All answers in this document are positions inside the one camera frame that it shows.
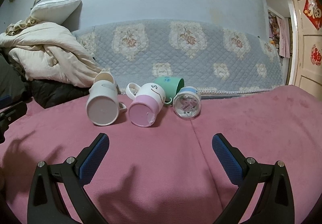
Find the white and pink mug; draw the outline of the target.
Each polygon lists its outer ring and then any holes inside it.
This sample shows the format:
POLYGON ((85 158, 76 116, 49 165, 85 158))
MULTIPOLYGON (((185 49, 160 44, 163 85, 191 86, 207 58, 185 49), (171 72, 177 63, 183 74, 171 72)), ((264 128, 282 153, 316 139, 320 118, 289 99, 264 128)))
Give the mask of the white and pink mug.
POLYGON ((132 100, 128 107, 130 121, 142 128, 152 126, 165 103, 164 89, 156 83, 146 83, 142 86, 129 83, 126 95, 132 100))

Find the clear glass jar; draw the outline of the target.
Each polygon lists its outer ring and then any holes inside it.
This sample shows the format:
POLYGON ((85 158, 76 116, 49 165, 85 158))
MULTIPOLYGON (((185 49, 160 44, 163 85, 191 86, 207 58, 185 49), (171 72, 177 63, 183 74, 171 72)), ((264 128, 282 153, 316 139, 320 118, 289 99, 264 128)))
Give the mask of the clear glass jar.
POLYGON ((197 88, 185 86, 179 90, 172 102, 173 110, 181 119, 196 118, 201 111, 201 95, 197 88))

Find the blue floral quilted bedspread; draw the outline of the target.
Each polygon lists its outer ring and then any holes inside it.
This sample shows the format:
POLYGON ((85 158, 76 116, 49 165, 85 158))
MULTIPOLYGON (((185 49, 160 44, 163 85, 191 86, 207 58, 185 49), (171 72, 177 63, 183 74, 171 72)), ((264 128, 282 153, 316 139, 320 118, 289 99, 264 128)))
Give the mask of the blue floral quilted bedspread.
POLYGON ((180 77, 203 95, 263 92, 283 84, 276 49, 244 32, 204 22, 152 19, 73 32, 119 91, 134 82, 180 77))

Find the red fu diamond sticker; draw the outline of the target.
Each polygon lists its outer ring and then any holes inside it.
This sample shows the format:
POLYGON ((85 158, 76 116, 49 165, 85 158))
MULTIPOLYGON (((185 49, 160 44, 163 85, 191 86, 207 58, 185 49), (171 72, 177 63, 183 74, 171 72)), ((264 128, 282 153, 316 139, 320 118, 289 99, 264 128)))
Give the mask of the red fu diamond sticker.
POLYGON ((321 3, 318 0, 306 0, 303 13, 317 30, 321 28, 321 3))

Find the green plastic cup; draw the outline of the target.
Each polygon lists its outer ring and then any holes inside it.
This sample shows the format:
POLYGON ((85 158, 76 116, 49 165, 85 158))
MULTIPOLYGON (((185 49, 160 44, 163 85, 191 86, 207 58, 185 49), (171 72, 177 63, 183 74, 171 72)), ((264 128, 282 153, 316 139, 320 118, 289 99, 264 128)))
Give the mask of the green plastic cup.
POLYGON ((158 77, 154 80, 154 83, 160 85, 165 91, 165 105, 171 105, 174 97, 185 86, 184 79, 180 77, 158 77))

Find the white pillow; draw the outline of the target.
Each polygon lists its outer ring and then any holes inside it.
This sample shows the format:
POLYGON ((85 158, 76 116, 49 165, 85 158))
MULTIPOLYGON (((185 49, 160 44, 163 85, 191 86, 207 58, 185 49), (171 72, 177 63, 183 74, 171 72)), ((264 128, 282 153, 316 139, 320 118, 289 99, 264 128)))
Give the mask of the white pillow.
POLYGON ((81 0, 49 0, 36 4, 29 16, 41 22, 62 24, 81 4, 81 0))

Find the cream wooden door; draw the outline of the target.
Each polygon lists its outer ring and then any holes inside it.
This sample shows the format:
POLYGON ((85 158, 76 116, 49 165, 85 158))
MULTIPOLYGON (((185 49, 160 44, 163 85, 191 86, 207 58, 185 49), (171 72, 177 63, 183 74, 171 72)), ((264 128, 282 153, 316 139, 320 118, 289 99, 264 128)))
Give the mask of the cream wooden door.
POLYGON ((291 1, 292 4, 289 7, 293 25, 293 56, 289 83, 319 99, 321 98, 321 66, 311 63, 311 49, 316 45, 321 53, 321 28, 317 30, 304 15, 303 8, 306 0, 291 1))

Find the white ceramic mug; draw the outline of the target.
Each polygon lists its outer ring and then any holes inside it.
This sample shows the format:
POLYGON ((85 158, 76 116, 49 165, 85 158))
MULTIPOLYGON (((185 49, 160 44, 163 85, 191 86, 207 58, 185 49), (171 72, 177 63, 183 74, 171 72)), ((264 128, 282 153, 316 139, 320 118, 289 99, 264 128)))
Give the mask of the white ceramic mug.
POLYGON ((117 84, 109 72, 103 71, 95 77, 89 93, 86 113, 97 126, 111 125, 127 111, 126 105, 118 100, 117 84))

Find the dark clothing pile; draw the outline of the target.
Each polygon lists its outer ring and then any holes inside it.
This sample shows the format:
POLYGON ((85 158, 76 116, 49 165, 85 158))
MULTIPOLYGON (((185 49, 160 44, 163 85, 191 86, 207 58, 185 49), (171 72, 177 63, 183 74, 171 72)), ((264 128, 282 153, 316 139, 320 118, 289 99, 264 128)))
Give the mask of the dark clothing pile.
POLYGON ((24 70, 1 49, 1 109, 31 100, 43 108, 50 108, 88 94, 88 88, 53 80, 28 81, 24 70))

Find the cream crumpled duvet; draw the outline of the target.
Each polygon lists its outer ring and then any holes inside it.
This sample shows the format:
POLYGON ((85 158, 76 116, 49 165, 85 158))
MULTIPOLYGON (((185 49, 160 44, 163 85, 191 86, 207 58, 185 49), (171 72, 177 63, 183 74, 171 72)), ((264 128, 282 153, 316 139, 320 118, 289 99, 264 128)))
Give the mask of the cream crumpled duvet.
POLYGON ((30 81, 47 79, 89 88, 102 71, 73 34, 54 22, 29 18, 12 24, 1 33, 1 48, 30 81))

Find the red paper-cut door sticker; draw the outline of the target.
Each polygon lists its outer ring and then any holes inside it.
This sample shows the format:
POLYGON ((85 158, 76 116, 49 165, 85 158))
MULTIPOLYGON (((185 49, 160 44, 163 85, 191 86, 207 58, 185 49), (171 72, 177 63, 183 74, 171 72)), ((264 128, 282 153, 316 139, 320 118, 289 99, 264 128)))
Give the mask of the red paper-cut door sticker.
POLYGON ((311 49, 311 63, 316 66, 321 66, 322 56, 316 45, 311 49))

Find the pink plush blanket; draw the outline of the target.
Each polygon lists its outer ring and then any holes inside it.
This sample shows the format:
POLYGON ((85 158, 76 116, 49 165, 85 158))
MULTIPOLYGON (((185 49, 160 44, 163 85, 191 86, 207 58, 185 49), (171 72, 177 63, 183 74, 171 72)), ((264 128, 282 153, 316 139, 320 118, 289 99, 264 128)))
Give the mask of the pink plush blanket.
POLYGON ((236 191, 212 150, 222 133, 244 156, 285 163, 301 223, 321 195, 321 102, 295 86, 233 99, 204 100, 200 115, 163 108, 149 128, 122 114, 93 125, 86 98, 48 109, 35 102, 1 145, 7 203, 22 222, 39 161, 62 163, 103 132, 110 148, 86 191, 110 223, 213 223, 236 191))

